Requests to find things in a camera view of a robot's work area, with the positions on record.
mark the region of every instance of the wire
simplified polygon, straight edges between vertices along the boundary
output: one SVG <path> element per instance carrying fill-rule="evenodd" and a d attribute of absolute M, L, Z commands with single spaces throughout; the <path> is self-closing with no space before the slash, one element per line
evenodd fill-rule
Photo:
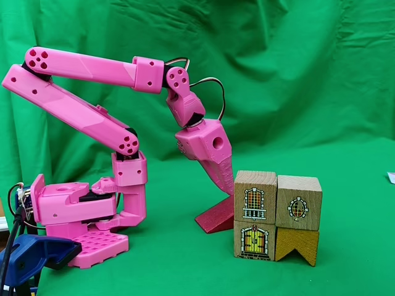
<path fill-rule="evenodd" d="M 116 208 L 118 208 L 120 200 L 121 200 L 121 193 L 118 192 L 117 193 L 117 207 Z"/>
<path fill-rule="evenodd" d="M 175 59 L 169 60 L 168 62 L 165 63 L 165 65 L 171 65 L 171 64 L 174 64 L 174 63 L 178 63 L 178 62 L 185 62 L 184 69 L 185 69 L 185 71 L 188 70 L 189 59 L 187 57 L 177 57 Z"/>
<path fill-rule="evenodd" d="M 199 80 L 198 82 L 195 82 L 195 83 L 190 84 L 189 86 L 190 86 L 190 88 L 192 88 L 192 87 L 194 87 L 195 85 L 201 84 L 201 83 L 203 83 L 203 82 L 208 82 L 208 81 L 214 81 L 214 82 L 218 83 L 218 84 L 221 86 L 221 88 L 222 88 L 222 101 L 223 101 L 223 103 L 222 103 L 222 110 L 221 110 L 221 113 L 220 113 L 220 115 L 218 116 L 218 120 L 221 121 L 221 119 L 222 119 L 222 117 L 223 117 L 223 114 L 225 113 L 225 106 L 226 106 L 225 88 L 223 87 L 222 82 L 221 82 L 219 79 L 215 78 L 215 77 L 206 77 L 206 78 L 203 78 L 202 80 Z"/>
<path fill-rule="evenodd" d="M 12 216 L 14 216 L 14 217 L 15 217 L 15 212 L 14 212 L 14 210 L 13 210 L 12 207 L 11 207 L 11 195 L 12 195 L 12 191 L 13 191 L 17 186 L 19 186 L 19 188 L 22 189 L 22 188 L 23 188 L 23 182 L 19 182 L 19 183 L 13 185 L 13 186 L 10 188 L 10 190 L 8 190 L 8 209 L 10 210 L 10 212 L 12 213 Z"/>
<path fill-rule="evenodd" d="M 12 206 L 11 206 L 11 197 L 12 197 L 12 191 L 13 191 L 17 186 L 19 186 L 19 188 L 22 189 L 23 186 L 24 186 L 24 184 L 23 184 L 23 182 L 19 182 L 19 183 L 13 185 L 13 186 L 10 188 L 10 190 L 8 190 L 8 199 L 7 199 L 7 201 L 8 201 L 8 209 L 10 210 L 12 216 L 14 216 L 14 217 L 15 217 L 16 214 L 15 214 L 15 212 L 14 212 L 14 209 L 12 209 Z M 28 223 L 28 222 L 26 222 L 26 221 L 23 221 L 23 223 L 24 223 L 26 226 L 31 227 L 31 228 L 40 229 L 40 230 L 45 230 L 45 227 L 40 227 L 40 226 L 31 225 L 30 223 Z"/>
<path fill-rule="evenodd" d="M 14 226 L 10 232 L 10 236 L 7 241 L 6 249 L 4 250 L 4 257 L 2 260 L 1 268 L 0 268 L 0 295 L 4 292 L 4 284 L 7 276 L 8 264 L 10 262 L 10 257 L 12 253 L 12 247 L 14 246 L 15 238 L 17 237 L 18 228 L 23 224 L 23 221 L 26 218 L 26 211 L 23 207 L 19 207 L 17 213 L 15 214 Z"/>

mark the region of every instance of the green backdrop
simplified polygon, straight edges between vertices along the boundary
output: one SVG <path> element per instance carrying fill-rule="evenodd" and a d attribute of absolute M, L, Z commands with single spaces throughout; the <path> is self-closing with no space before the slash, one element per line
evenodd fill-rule
<path fill-rule="evenodd" d="M 54 81 L 132 126 L 148 158 L 148 217 L 130 251 L 91 269 L 45 270 L 45 295 L 394 295 L 395 2 L 388 0 L 2 0 L 0 76 L 34 45 L 131 61 L 191 59 L 221 79 L 233 169 L 316 176 L 317 266 L 233 257 L 233 231 L 194 217 L 226 196 L 177 150 L 165 104 L 127 88 Z M 194 89 L 217 117 L 220 88 Z M 0 89 L 0 195 L 111 175 L 110 150 Z"/>

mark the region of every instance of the wooden block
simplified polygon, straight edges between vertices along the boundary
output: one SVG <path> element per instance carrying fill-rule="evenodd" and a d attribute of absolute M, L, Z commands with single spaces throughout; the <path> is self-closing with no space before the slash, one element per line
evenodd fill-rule
<path fill-rule="evenodd" d="M 276 226 L 235 221 L 235 257 L 274 260 Z"/>
<path fill-rule="evenodd" d="M 278 176 L 276 226 L 318 230 L 322 190 L 317 178 Z"/>
<path fill-rule="evenodd" d="M 276 198 L 276 173 L 239 171 L 235 179 L 235 220 L 275 224 Z"/>
<path fill-rule="evenodd" d="M 233 196 L 221 201 L 195 218 L 205 233 L 215 233 L 233 228 Z"/>
<path fill-rule="evenodd" d="M 277 228 L 275 260 L 297 250 L 311 266 L 315 266 L 319 236 L 319 231 Z"/>

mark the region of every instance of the mounting hole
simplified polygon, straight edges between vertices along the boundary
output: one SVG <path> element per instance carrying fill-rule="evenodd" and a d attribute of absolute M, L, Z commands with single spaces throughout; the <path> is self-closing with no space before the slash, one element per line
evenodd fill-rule
<path fill-rule="evenodd" d="M 213 141 L 212 141 L 212 145 L 215 149 L 221 149 L 223 146 L 223 139 L 221 137 L 216 137 Z"/>
<path fill-rule="evenodd" d="M 65 191 L 65 190 L 69 190 L 69 189 L 71 189 L 71 188 L 68 186 L 61 186 L 59 188 L 56 188 L 57 191 Z"/>

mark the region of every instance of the pink robotic arm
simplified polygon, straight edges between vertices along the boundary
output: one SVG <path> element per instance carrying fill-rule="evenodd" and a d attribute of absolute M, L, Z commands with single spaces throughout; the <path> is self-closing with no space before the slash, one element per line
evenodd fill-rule
<path fill-rule="evenodd" d="M 167 104 L 183 128 L 176 134 L 179 149 L 189 159 L 198 160 L 222 191 L 233 195 L 230 142 L 219 120 L 204 119 L 206 111 L 195 93 L 190 91 L 184 68 L 169 67 L 163 61 L 144 57 L 135 57 L 133 63 L 125 63 L 43 47 L 31 48 L 25 62 L 22 67 L 11 67 L 2 82 L 5 88 L 125 156 L 125 159 L 117 159 L 113 155 L 115 178 L 100 180 L 93 186 L 94 192 L 117 191 L 125 195 L 131 192 L 130 186 L 137 185 L 133 180 L 145 184 L 144 165 L 133 171 L 119 169 L 126 165 L 124 160 L 139 158 L 139 155 L 144 158 L 139 152 L 138 139 L 128 131 L 127 125 L 108 115 L 106 109 L 99 105 L 94 107 L 55 85 L 50 75 L 127 86 L 153 94 L 160 93 L 163 87 L 167 88 Z M 114 223 L 114 220 L 109 223 L 111 227 L 134 226 L 144 219 L 145 210 L 144 213 L 133 213 L 131 208 L 135 206 L 145 209 L 145 199 L 143 203 L 125 200 L 123 222 L 115 219 L 118 222 Z"/>

